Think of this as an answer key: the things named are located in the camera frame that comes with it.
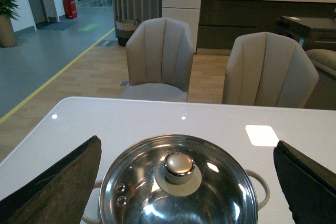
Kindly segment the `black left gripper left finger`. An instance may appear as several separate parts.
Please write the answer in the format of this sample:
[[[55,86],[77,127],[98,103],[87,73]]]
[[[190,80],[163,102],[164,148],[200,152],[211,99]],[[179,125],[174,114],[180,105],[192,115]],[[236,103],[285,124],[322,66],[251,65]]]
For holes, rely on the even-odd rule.
[[[94,135],[1,200],[1,223],[80,223],[101,153],[101,141]]]

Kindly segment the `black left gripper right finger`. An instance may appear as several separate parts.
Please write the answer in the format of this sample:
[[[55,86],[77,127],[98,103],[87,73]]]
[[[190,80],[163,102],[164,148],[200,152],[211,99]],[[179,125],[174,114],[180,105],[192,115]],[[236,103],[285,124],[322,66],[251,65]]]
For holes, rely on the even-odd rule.
[[[335,173],[284,141],[273,157],[294,222],[335,223]]]

